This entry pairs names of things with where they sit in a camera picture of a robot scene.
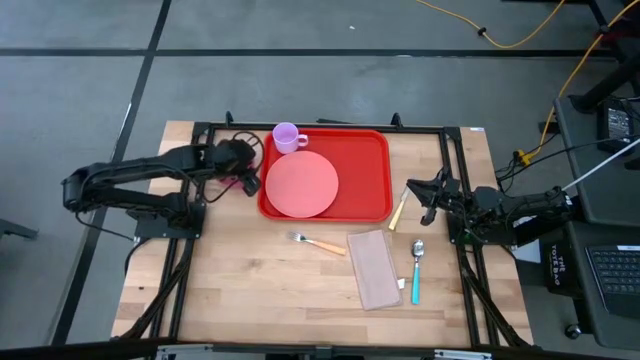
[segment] red tray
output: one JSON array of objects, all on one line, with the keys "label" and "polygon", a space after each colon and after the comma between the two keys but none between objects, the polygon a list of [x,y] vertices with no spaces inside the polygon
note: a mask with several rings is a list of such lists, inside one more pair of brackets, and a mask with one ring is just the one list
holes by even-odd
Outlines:
[{"label": "red tray", "polygon": [[[300,129],[309,136],[304,150],[316,152],[331,162],[338,173],[338,195],[324,212],[310,218],[286,216],[269,202],[264,186],[258,195],[260,212],[274,220],[381,222],[393,207],[387,139],[373,130]],[[273,136],[265,139],[264,165],[260,178],[266,181],[271,165],[282,154]]]}]

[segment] teal spoon handle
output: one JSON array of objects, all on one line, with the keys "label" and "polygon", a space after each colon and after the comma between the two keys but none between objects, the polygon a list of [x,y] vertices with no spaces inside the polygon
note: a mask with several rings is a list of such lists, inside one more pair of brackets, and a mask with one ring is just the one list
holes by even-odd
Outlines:
[{"label": "teal spoon handle", "polygon": [[413,288],[411,289],[411,302],[414,305],[420,304],[420,265],[416,262],[413,270]]}]

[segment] gray floor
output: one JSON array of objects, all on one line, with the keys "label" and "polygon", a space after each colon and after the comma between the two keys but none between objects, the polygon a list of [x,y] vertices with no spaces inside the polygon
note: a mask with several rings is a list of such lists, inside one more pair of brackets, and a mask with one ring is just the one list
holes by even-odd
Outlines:
[{"label": "gray floor", "polygon": [[[525,36],[553,4],[499,0],[434,1],[464,13],[494,38]],[[160,0],[4,0],[0,47],[146,48]],[[584,6],[562,9],[528,49],[582,49],[597,30]],[[413,1],[174,0],[161,48],[489,49],[460,21]],[[41,345],[80,246],[82,227],[61,206],[60,180],[77,167],[109,159],[142,59],[0,57],[0,218],[40,229],[34,242],[0,242],[0,348]],[[533,148],[537,122],[577,59],[253,57],[156,58],[126,158],[157,151],[167,120],[312,122],[318,117],[387,123],[481,126],[494,165],[516,148]],[[615,67],[591,60],[570,92],[581,92]],[[555,139],[545,152],[562,147]],[[559,156],[517,179],[514,194],[565,184]],[[134,188],[144,189],[145,184]],[[105,226],[131,233],[133,222],[110,211]],[[103,235],[70,333],[70,342],[109,337],[130,244]],[[570,301],[550,295],[522,272],[536,344],[545,349],[637,358],[604,349],[591,336],[570,341]]]}]

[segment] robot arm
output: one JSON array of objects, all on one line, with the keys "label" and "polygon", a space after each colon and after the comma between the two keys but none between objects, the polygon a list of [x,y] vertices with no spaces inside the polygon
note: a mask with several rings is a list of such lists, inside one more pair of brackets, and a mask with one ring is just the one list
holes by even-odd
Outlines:
[{"label": "robot arm", "polygon": [[233,176],[242,182],[245,193],[253,196],[260,188],[260,180],[251,168],[255,155],[244,140],[223,140],[218,145],[182,146],[155,157],[95,163],[74,171],[62,182],[63,205],[74,213],[103,206],[122,208],[136,219],[160,216],[169,227],[187,228],[193,217],[185,194],[159,196],[115,186],[160,177],[198,184]]},{"label": "robot arm", "polygon": [[436,209],[447,211],[460,227],[479,238],[492,242],[492,233],[509,230],[509,221],[530,216],[540,219],[568,219],[572,210],[567,196],[559,187],[533,195],[510,197],[490,187],[479,186],[470,194],[460,191],[460,181],[449,169],[441,169],[431,181],[409,179],[407,187],[416,195],[427,214],[420,223],[427,226],[435,219]]}]

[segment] yellow cable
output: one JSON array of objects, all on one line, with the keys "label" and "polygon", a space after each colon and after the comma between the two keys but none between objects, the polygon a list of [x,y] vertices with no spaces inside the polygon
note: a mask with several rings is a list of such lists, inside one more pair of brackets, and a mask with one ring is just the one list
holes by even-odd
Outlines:
[{"label": "yellow cable", "polygon": [[[443,8],[439,8],[439,7],[437,7],[437,6],[433,5],[433,4],[429,4],[428,2],[423,1],[423,0],[416,0],[416,1],[417,1],[417,2],[419,2],[419,3],[420,3],[420,4],[422,4],[422,5],[426,5],[426,6],[428,6],[428,7],[432,8],[432,9],[434,9],[434,10],[438,10],[438,11],[440,11],[440,12],[443,12],[443,13],[447,14],[447,15],[451,15],[451,16],[453,16],[453,17],[456,17],[456,18],[458,18],[458,19],[460,19],[460,20],[462,20],[462,21],[466,22],[467,24],[469,24],[469,25],[473,26],[476,30],[480,30],[480,29],[482,29],[480,26],[476,25],[476,23],[474,23],[473,21],[471,21],[471,20],[467,19],[466,17],[464,17],[464,16],[462,16],[462,15],[456,14],[456,13],[451,12],[451,11],[449,11],[449,10],[445,10],[445,9],[443,9]],[[565,3],[566,1],[567,1],[567,0],[561,0],[561,1],[560,1],[560,3],[558,3],[558,6],[556,6],[556,8],[555,8],[555,9],[553,9],[553,11],[551,12],[551,14],[549,14],[549,16],[547,16],[547,18],[546,18],[542,23],[540,23],[540,25],[538,25],[538,27],[537,27],[537,28],[536,28],[536,29],[535,29],[531,34],[529,34],[529,36],[525,37],[524,39],[522,39],[522,40],[518,41],[518,42],[517,42],[517,43],[515,43],[515,44],[511,44],[511,45],[502,45],[502,44],[498,44],[496,41],[494,41],[494,40],[493,40],[493,39],[492,39],[492,38],[487,34],[487,32],[486,32],[486,31],[484,31],[484,32],[482,33],[482,36],[484,36],[484,37],[485,37],[485,38],[486,38],[486,39],[487,39],[491,44],[493,44],[493,46],[495,46],[495,47],[497,47],[497,48],[500,48],[500,49],[513,49],[513,48],[515,48],[515,47],[518,47],[518,46],[520,46],[520,45],[522,45],[522,44],[526,43],[527,41],[531,40],[531,38],[533,38],[534,36],[536,36],[536,34],[537,34],[538,32],[540,32],[540,30],[542,30],[542,28],[543,28],[543,27],[545,27],[545,25],[547,25],[547,23],[549,23],[549,20],[551,20],[551,18],[553,18],[553,17],[556,15],[556,13],[558,12],[558,10],[560,10],[560,8],[562,7],[562,5],[564,5],[564,3]]]},{"label": "yellow cable", "polygon": [[[616,23],[616,21],[618,21],[622,15],[624,15],[629,9],[631,9],[635,4],[637,4],[638,2],[640,2],[640,0],[634,0],[633,2],[631,2],[629,5],[627,5],[624,9],[622,9],[622,11],[620,11],[618,13],[618,15],[616,15],[613,20],[611,20],[611,22],[609,23],[609,27],[611,27],[613,24]],[[562,85],[562,88],[560,89],[560,93],[558,94],[558,97],[561,97],[564,94],[564,91],[567,89],[567,87],[569,86],[569,83],[571,83],[571,80],[573,80],[573,77],[578,73],[578,70],[580,70],[580,68],[582,67],[582,65],[585,63],[585,61],[587,60],[587,57],[589,57],[589,54],[591,53],[591,51],[593,51],[593,49],[596,47],[596,45],[598,45],[598,43],[600,42],[600,40],[602,40],[602,35],[599,35],[594,41],[593,44],[591,44],[591,46],[589,47],[589,49],[587,49],[587,52],[584,54],[584,56],[582,57],[582,59],[580,60],[580,62],[578,63],[578,65],[576,66],[576,68],[573,70],[573,72],[571,73],[571,75],[569,75],[569,78],[567,79],[567,81],[565,81],[564,85]],[[538,147],[538,149],[532,153],[529,154],[524,154],[523,156],[520,157],[520,159],[522,160],[522,162],[526,165],[528,165],[531,162],[531,159],[538,155],[538,153],[540,152],[540,150],[542,150],[542,144],[544,143],[544,138],[547,135],[547,130],[549,129],[549,124],[551,123],[551,119],[553,118],[553,107],[551,107],[551,110],[549,111],[549,116],[547,117],[547,122],[544,125],[544,130],[542,130],[542,136],[540,137],[540,146]]]}]

